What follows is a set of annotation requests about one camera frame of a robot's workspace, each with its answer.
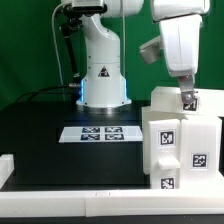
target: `white robot link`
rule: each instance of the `white robot link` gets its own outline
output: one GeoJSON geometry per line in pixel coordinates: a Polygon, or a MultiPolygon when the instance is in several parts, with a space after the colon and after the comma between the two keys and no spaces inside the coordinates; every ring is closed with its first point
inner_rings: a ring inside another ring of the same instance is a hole
{"type": "MultiPolygon", "coordinates": [[[[66,29],[65,26],[62,33],[69,36],[75,29],[82,27],[86,42],[87,74],[81,80],[82,93],[76,102],[78,108],[95,113],[123,110],[131,104],[131,100],[127,98],[126,80],[120,72],[120,39],[113,31],[103,27],[101,18],[135,15],[142,8],[144,0],[61,2],[65,4],[64,14],[69,18],[70,28],[66,29]]],[[[74,63],[72,66],[77,78],[77,66],[74,63]]]]}
{"type": "Polygon", "coordinates": [[[201,15],[208,13],[209,0],[150,0],[152,17],[159,23],[160,36],[140,47],[147,63],[157,60],[163,48],[166,66],[178,77],[182,102],[195,100],[194,76],[198,69],[201,15]]]}

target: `green wall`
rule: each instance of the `green wall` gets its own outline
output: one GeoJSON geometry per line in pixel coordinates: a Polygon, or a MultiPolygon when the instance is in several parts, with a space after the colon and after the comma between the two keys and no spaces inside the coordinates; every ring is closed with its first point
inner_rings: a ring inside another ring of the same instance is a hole
{"type": "MultiPolygon", "coordinates": [[[[209,16],[204,17],[201,30],[200,62],[196,87],[224,88],[224,1],[211,0],[209,16]]],[[[59,85],[58,67],[51,32],[51,15],[58,0],[0,1],[0,109],[26,92],[59,85]]],[[[57,24],[65,21],[58,18],[57,24]]],[[[104,19],[103,24],[122,35],[121,19],[104,19]]],[[[133,100],[150,98],[158,85],[177,86],[169,77],[164,59],[146,65],[139,56],[139,46],[159,35],[158,24],[153,24],[149,2],[133,17],[126,19],[126,78],[128,96],[133,100]]],[[[66,48],[57,32],[65,83],[72,80],[66,48]]],[[[79,70],[85,75],[85,46],[82,33],[73,37],[79,70]]],[[[37,100],[55,100],[45,96],[37,100]]]]}

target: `black tabletop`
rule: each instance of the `black tabletop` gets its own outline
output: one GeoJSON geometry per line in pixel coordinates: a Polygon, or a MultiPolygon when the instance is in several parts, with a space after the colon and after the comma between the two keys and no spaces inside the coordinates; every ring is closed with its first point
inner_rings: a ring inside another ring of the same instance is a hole
{"type": "MultiPolygon", "coordinates": [[[[0,155],[13,153],[15,171],[1,191],[145,189],[142,143],[58,143],[63,127],[140,126],[141,107],[96,115],[69,102],[15,103],[0,112],[0,155]]],[[[224,215],[0,219],[0,223],[223,223],[224,215]]]]}

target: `warning label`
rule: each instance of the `warning label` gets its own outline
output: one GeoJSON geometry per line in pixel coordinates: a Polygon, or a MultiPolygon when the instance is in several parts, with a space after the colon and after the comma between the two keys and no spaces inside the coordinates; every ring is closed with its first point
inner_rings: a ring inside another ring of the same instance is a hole
{"type": "Polygon", "coordinates": [[[98,75],[98,77],[110,77],[106,67],[104,66],[100,72],[100,74],[98,75]]]}

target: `white cable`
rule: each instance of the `white cable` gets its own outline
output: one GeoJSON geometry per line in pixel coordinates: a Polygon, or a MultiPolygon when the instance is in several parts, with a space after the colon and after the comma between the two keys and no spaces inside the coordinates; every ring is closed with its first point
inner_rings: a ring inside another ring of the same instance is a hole
{"type": "Polygon", "coordinates": [[[57,63],[58,63],[58,69],[59,69],[59,76],[60,76],[60,82],[61,85],[64,85],[64,81],[63,81],[63,76],[62,76],[62,69],[61,69],[61,61],[60,61],[60,57],[59,57],[59,53],[58,53],[58,45],[57,45],[57,38],[56,38],[56,33],[55,33],[55,23],[54,23],[54,19],[55,19],[55,15],[58,11],[58,9],[64,5],[69,4],[68,2],[66,3],[62,3],[60,5],[58,5],[55,9],[54,12],[52,14],[52,18],[51,18],[51,26],[52,26],[52,33],[53,33],[53,39],[54,39],[54,48],[55,48],[55,53],[56,53],[56,57],[57,57],[57,63]]]}
{"type": "Polygon", "coordinates": [[[123,26],[123,76],[126,73],[126,24],[125,24],[125,12],[124,12],[124,0],[121,0],[122,11],[122,26],[123,26]]]}

